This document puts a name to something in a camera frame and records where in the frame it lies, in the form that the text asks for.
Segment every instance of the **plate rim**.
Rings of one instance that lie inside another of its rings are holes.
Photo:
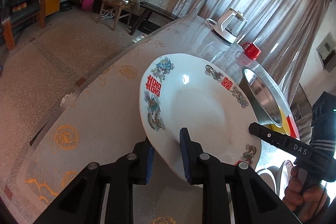
[[[170,60],[170,57],[171,57],[171,56],[181,56],[181,55],[189,56],[189,57],[192,57],[192,58],[195,58],[195,59],[200,59],[200,60],[202,60],[202,62],[207,63],[208,65],[210,65],[211,67],[213,67],[215,70],[217,70],[217,71],[223,73],[224,76],[229,77],[229,79],[232,80],[232,82],[235,84],[235,86],[238,88],[238,90],[245,96],[245,98],[246,98],[247,101],[249,102],[249,106],[251,107],[251,110],[252,110],[251,113],[253,113],[253,117],[254,117],[254,119],[255,119],[255,122],[257,122],[257,118],[256,118],[256,116],[255,116],[255,113],[254,113],[254,111],[253,111],[253,108],[252,108],[252,106],[251,106],[251,103],[250,103],[250,101],[248,100],[246,94],[243,92],[243,90],[239,87],[239,85],[238,85],[238,84],[237,84],[237,83],[236,83],[236,82],[235,82],[235,81],[234,81],[234,80],[233,80],[227,73],[225,73],[222,69],[218,68],[216,65],[210,63],[209,61],[207,61],[207,60],[205,60],[205,59],[199,58],[199,57],[194,56],[194,55],[185,54],[185,53],[164,54],[164,55],[160,55],[159,57],[155,58],[155,59],[150,63],[150,65],[146,68],[146,70],[144,71],[144,73],[143,73],[143,75],[142,75],[142,77],[141,77],[141,80],[140,80],[140,85],[139,85],[139,112],[140,112],[140,118],[141,118],[142,126],[143,126],[143,129],[144,129],[144,131],[145,131],[145,133],[146,133],[146,136],[147,136],[149,142],[151,143],[151,145],[153,146],[153,148],[156,150],[156,152],[160,155],[160,157],[164,160],[164,162],[169,166],[169,168],[170,168],[170,169],[171,169],[171,170],[172,170],[178,177],[180,177],[180,178],[182,178],[184,181],[186,181],[186,178],[184,177],[184,173],[183,173],[183,177],[181,177],[181,175],[178,174],[177,171],[175,170],[175,168],[173,167],[173,164],[170,164],[170,163],[166,160],[166,158],[160,153],[160,151],[157,150],[157,149],[155,148],[155,145],[153,145],[152,140],[150,139],[150,136],[148,136],[149,134],[147,133],[147,130],[146,130],[147,124],[145,124],[145,122],[147,122],[147,120],[145,119],[145,117],[143,117],[143,115],[142,115],[142,109],[141,109],[141,106],[142,106],[142,104],[143,104],[143,102],[142,102],[142,100],[143,100],[143,94],[142,94],[142,93],[143,93],[143,91],[144,91],[144,89],[142,89],[142,86],[143,86],[143,83],[146,82],[146,80],[144,80],[144,79],[147,78],[147,72],[150,72],[151,67],[152,67],[152,66],[155,66],[156,63],[157,63],[158,61],[160,61],[161,59],[163,59],[163,58],[165,58],[165,57],[168,57],[169,60]],[[165,138],[166,138],[166,140],[169,139],[169,140],[171,141],[170,143],[175,143],[175,141],[174,141],[172,138],[168,138],[167,136],[166,136]],[[253,164],[252,164],[252,166],[251,166],[251,167],[253,168],[253,170],[255,170],[255,168],[257,167],[257,164],[258,164],[258,162],[259,162],[259,160],[260,160],[260,157],[261,157],[262,144],[261,144],[261,140],[260,140],[260,139],[258,140],[258,147],[257,147],[257,148],[259,148],[259,149],[257,150],[257,153],[254,155],[254,159],[255,159],[256,161],[254,161]]]

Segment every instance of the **screw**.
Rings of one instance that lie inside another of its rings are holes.
[[[134,154],[134,153],[129,153],[128,155],[127,155],[127,159],[128,160],[135,160],[137,158],[137,156],[136,156],[136,154]]]
[[[208,160],[208,159],[210,159],[210,156],[207,153],[202,153],[202,154],[200,154],[199,157],[201,158],[201,160]]]
[[[245,162],[239,163],[238,166],[240,169],[243,169],[243,170],[246,170],[249,167],[249,165]]]
[[[96,162],[91,162],[87,165],[87,167],[90,169],[90,170],[93,170],[93,169],[96,169],[98,167],[98,163]]]

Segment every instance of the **hand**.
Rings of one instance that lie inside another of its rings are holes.
[[[282,199],[282,201],[291,211],[295,211],[296,206],[299,206],[304,202],[312,203],[309,210],[299,218],[301,222],[306,222],[307,220],[313,217],[315,211],[317,214],[321,210],[327,199],[327,194],[323,192],[324,188],[321,185],[314,185],[308,190],[306,190],[303,193],[303,196],[301,196],[300,192],[302,189],[302,184],[296,177],[297,172],[298,167],[297,166],[293,167],[291,171],[291,178],[289,180],[288,186],[285,189],[285,197]]]

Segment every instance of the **wooden bench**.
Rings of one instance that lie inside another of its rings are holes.
[[[129,33],[130,35],[134,35],[134,32],[139,28],[140,24],[144,22],[144,20],[149,19],[152,13],[161,15],[167,19],[170,19],[171,21],[174,21],[179,18],[178,16],[173,15],[172,13],[167,12],[145,1],[140,2],[140,7],[144,8],[145,10],[142,12],[142,14],[138,17],[137,21],[131,27],[131,32]]]

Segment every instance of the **drawer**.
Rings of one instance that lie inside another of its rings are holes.
[[[59,11],[60,0],[44,0],[44,14],[48,16]]]

